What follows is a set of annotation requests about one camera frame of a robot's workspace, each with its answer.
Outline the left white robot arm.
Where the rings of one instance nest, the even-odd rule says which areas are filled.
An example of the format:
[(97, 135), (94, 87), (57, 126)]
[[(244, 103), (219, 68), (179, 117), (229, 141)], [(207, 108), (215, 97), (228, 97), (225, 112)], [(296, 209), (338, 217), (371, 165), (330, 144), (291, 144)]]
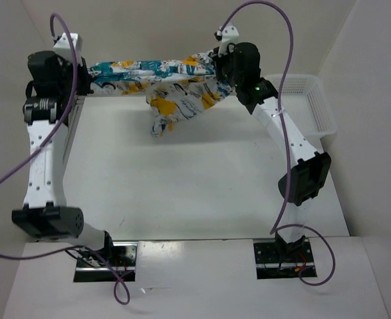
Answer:
[(63, 180), (90, 76), (86, 63), (76, 67), (53, 51), (29, 55), (33, 77), (26, 87), (24, 122), (30, 141), (29, 182), (12, 222), (38, 241), (64, 241), (80, 245), (85, 258), (102, 266), (116, 253), (109, 233), (84, 220), (82, 209), (69, 206)]

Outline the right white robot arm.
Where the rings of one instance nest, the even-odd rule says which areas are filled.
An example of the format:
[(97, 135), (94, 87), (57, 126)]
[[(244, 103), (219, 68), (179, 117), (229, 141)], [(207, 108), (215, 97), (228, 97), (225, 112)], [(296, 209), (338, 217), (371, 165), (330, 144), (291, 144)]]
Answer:
[(278, 182), (285, 208), (272, 231), (275, 256), (289, 261), (303, 247), (307, 212), (325, 185), (331, 158), (302, 135), (285, 111), (277, 86), (261, 77), (260, 54), (254, 44), (220, 45), (210, 57), (218, 80), (235, 89), (238, 101), (267, 129), (286, 159), (287, 171)]

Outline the colourful printed shorts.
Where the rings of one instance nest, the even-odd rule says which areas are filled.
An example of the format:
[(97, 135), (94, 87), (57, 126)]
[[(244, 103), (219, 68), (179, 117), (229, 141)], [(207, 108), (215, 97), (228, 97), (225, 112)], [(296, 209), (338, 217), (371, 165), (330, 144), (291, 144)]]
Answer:
[(95, 96), (144, 94), (154, 115), (152, 136), (172, 130), (227, 98), (233, 89), (217, 79), (211, 52), (184, 60), (99, 62), (88, 68)]

